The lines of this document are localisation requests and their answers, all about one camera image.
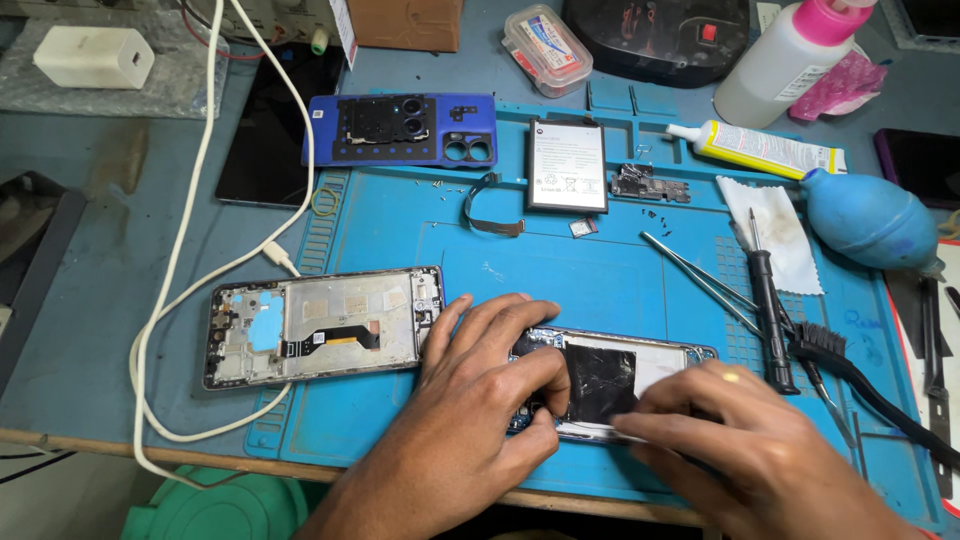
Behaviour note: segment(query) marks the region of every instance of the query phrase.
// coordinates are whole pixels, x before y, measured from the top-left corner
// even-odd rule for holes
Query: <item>white usb cable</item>
[[[197,433],[194,435],[179,435],[172,433],[167,428],[162,426],[157,420],[153,412],[150,410],[150,407],[147,405],[146,399],[146,363],[147,363],[147,345],[150,340],[150,334],[154,330],[156,322],[160,320],[164,315],[170,312],[171,309],[176,307],[180,302],[182,302],[186,297],[193,294],[198,288],[203,286],[205,283],[209,282],[213,278],[227,272],[231,268],[249,260],[250,258],[255,257],[261,251],[268,251],[267,255],[277,264],[280,264],[290,270],[294,276],[299,276],[300,273],[294,267],[293,263],[290,262],[289,256],[282,248],[274,243],[274,240],[280,236],[284,231],[287,230],[295,221],[297,221],[306,208],[310,205],[310,198],[313,194],[313,180],[314,180],[314,147],[313,147],[313,127],[310,125],[310,116],[307,113],[306,105],[303,103],[303,100],[300,99],[300,94],[297,92],[297,89],[294,87],[293,83],[290,81],[290,78],[287,76],[286,72],[283,71],[283,67],[276,60],[274,53],[270,50],[270,47],[267,46],[267,43],[263,40],[263,37],[260,36],[256,28],[253,27],[253,23],[250,21],[250,18],[247,17],[246,12],[243,7],[240,5],[238,0],[230,0],[233,4],[233,7],[236,9],[237,14],[240,15],[240,18],[243,19],[244,24],[247,26],[247,29],[252,34],[253,38],[256,39],[257,44],[260,45],[260,48],[263,49],[266,58],[270,59],[270,62],[276,68],[276,71],[279,73],[280,78],[283,79],[283,82],[286,83],[287,87],[290,88],[290,91],[294,95],[294,99],[297,101],[297,105],[300,107],[300,113],[303,115],[303,122],[306,124],[306,137],[307,137],[307,188],[306,188],[306,198],[303,200],[303,203],[300,204],[300,207],[296,212],[283,223],[276,231],[271,233],[267,238],[261,242],[258,246],[253,248],[253,250],[247,252],[242,257],[230,262],[220,268],[217,268],[213,272],[210,272],[206,276],[200,278],[199,281],[190,285],[185,291],[183,291],[173,302],[171,302],[166,307],[163,305],[166,302],[167,294],[170,291],[170,282],[173,279],[174,271],[177,268],[177,260],[180,257],[180,247],[183,244],[183,239],[186,236],[186,229],[190,223],[190,214],[193,211],[193,203],[197,194],[197,184],[200,180],[200,173],[204,165],[204,157],[206,156],[206,149],[210,143],[210,136],[213,133],[213,115],[214,115],[214,67],[216,62],[216,43],[217,38],[220,34],[220,23],[223,20],[224,12],[224,0],[216,0],[216,7],[214,9],[212,24],[210,29],[210,45],[206,54],[206,122],[204,124],[204,135],[200,141],[200,148],[197,151],[197,159],[194,162],[193,166],[193,175],[190,178],[190,186],[187,190],[186,204],[183,208],[183,217],[180,220],[180,228],[177,231],[177,238],[174,240],[174,247],[170,253],[170,259],[167,263],[167,271],[163,276],[163,283],[160,287],[160,293],[156,298],[156,304],[154,305],[154,310],[150,315],[150,319],[147,321],[147,324],[144,325],[143,329],[140,330],[140,333],[137,335],[136,339],[131,345],[130,351],[130,374],[131,380],[133,383],[133,390],[136,398],[136,407],[135,407],[135,417],[133,420],[133,454],[136,457],[136,461],[143,466],[148,471],[166,477],[168,479],[174,479],[181,481],[187,485],[196,487],[197,489],[209,489],[216,485],[220,485],[231,479],[235,478],[238,475],[231,476],[227,479],[223,479],[219,482],[203,485],[199,484],[191,479],[175,475],[169,471],[157,467],[146,455],[143,454],[143,419],[144,417],[150,422],[150,425],[163,437],[170,439],[176,442],[190,442],[197,441],[200,439],[205,439],[207,437],[212,437],[214,435],[219,435],[229,430],[234,430],[241,426],[252,422],[253,420],[259,418],[276,404],[278,404],[284,397],[290,392],[291,384],[288,382],[284,385],[283,389],[279,394],[265,407],[256,411],[254,414],[222,426],[215,430],[204,431],[202,433]]]

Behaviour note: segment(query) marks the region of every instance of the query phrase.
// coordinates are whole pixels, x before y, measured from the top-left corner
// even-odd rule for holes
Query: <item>white charger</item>
[[[37,47],[34,64],[57,86],[140,89],[154,51],[133,28],[55,26]]]

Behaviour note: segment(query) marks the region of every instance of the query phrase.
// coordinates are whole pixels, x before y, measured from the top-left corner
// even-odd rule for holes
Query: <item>green bucket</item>
[[[184,465],[177,474],[210,484],[233,471]],[[287,540],[307,517],[300,483],[245,475],[201,491],[163,482],[149,504],[127,514],[121,540]]]

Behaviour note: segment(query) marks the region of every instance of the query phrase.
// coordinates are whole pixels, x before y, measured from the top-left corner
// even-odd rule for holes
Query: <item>workbench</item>
[[[560,1],[546,3],[556,10],[561,5]],[[556,100],[541,96],[501,46],[504,20],[520,7],[505,1],[466,2],[456,54],[434,57],[362,48],[355,70],[344,75],[340,91],[485,92],[495,93],[497,100],[583,109],[585,89]],[[869,24],[893,46],[881,9]],[[960,128],[951,121],[960,115],[955,91],[960,86],[960,56],[899,53],[901,59],[890,66],[882,93],[860,110],[824,116],[813,123],[783,116],[769,129],[796,133],[809,142],[842,145],[851,167],[877,176],[873,134],[880,128],[960,135]],[[221,115],[207,152],[172,296],[249,251],[289,215],[282,210],[225,206],[213,198],[255,69],[253,62],[230,63]],[[602,78],[613,76],[596,71],[590,76],[591,80]],[[714,90],[715,85],[672,89],[681,120],[699,124],[716,119],[710,102]],[[88,197],[81,224],[0,397],[0,440],[132,454],[128,353],[156,300],[202,131],[203,122],[197,120],[0,113],[0,163],[35,170],[83,190]],[[301,220],[277,242],[294,254],[302,233]],[[208,291],[218,282],[285,276],[267,259],[254,258],[202,288],[160,321],[148,352],[147,396],[168,429],[178,433],[209,430],[251,412],[257,388],[211,393],[200,386]],[[319,481],[332,481],[342,472],[251,458],[244,452],[245,432],[234,430],[177,444],[147,429],[147,456]],[[703,523],[690,510],[536,490],[515,490],[502,502],[686,525]],[[960,526],[954,523],[951,528],[948,537],[960,538]]]

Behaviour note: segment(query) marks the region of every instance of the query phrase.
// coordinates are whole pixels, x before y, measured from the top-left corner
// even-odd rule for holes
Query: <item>black screwdriver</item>
[[[750,228],[754,230],[755,249],[750,253],[750,269],[754,274],[754,302],[758,307],[756,318],[766,344],[763,347],[767,358],[767,382],[784,396],[796,396],[800,390],[793,384],[793,371],[783,346],[783,331],[780,329],[780,301],[774,287],[774,272],[770,267],[770,252],[760,249],[760,235],[756,230],[754,209],[750,209]]]

